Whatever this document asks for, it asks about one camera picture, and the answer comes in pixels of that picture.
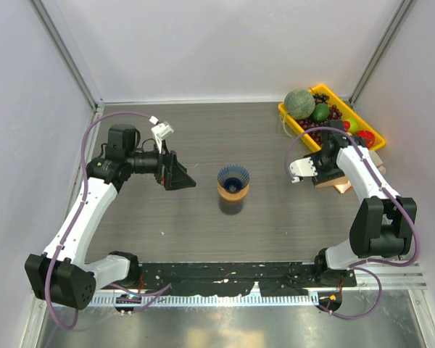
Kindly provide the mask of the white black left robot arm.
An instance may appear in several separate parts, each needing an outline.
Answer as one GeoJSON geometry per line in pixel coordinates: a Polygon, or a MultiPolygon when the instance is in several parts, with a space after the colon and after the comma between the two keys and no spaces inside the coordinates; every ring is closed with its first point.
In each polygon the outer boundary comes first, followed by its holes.
{"type": "Polygon", "coordinates": [[[38,299],[85,309],[94,292],[111,283],[135,287],[141,277],[138,258],[128,252],[110,252],[104,259],[87,264],[88,246],[107,208],[133,174],[152,174],[167,191],[196,186],[177,154],[165,139],[173,133],[168,123],[152,128],[153,150],[138,149],[140,133],[133,125],[113,125],[104,154],[86,166],[79,197],[62,227],[42,254],[30,254],[25,272],[38,299]]]}

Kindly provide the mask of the blue ribbed glass dripper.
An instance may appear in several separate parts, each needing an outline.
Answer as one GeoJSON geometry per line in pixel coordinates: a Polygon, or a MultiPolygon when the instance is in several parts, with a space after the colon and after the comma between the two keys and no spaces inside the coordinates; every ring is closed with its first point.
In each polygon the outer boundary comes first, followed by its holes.
{"type": "Polygon", "coordinates": [[[229,194],[236,194],[249,185],[250,175],[245,167],[226,165],[217,174],[219,187],[229,194]]]}

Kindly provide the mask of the wooden ring dripper holder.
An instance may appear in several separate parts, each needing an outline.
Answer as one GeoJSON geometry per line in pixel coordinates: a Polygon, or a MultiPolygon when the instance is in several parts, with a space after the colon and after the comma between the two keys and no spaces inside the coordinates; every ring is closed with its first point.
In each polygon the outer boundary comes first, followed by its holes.
{"type": "Polygon", "coordinates": [[[239,202],[246,197],[249,192],[249,185],[243,187],[240,184],[232,183],[231,185],[217,185],[217,192],[220,197],[227,202],[239,202]]]}

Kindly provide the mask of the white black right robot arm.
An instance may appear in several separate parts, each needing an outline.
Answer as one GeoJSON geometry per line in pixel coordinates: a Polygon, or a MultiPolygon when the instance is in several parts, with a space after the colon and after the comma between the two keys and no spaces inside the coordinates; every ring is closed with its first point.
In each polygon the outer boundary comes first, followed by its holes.
{"type": "Polygon", "coordinates": [[[313,268],[315,280],[329,286],[339,278],[339,270],[367,262],[412,265],[420,251],[415,200],[401,196],[386,182],[373,164],[365,141],[348,136],[341,121],[326,121],[318,130],[323,146],[309,156],[316,173],[313,184],[320,186],[347,177],[360,207],[349,238],[320,252],[325,261],[313,268]]]}

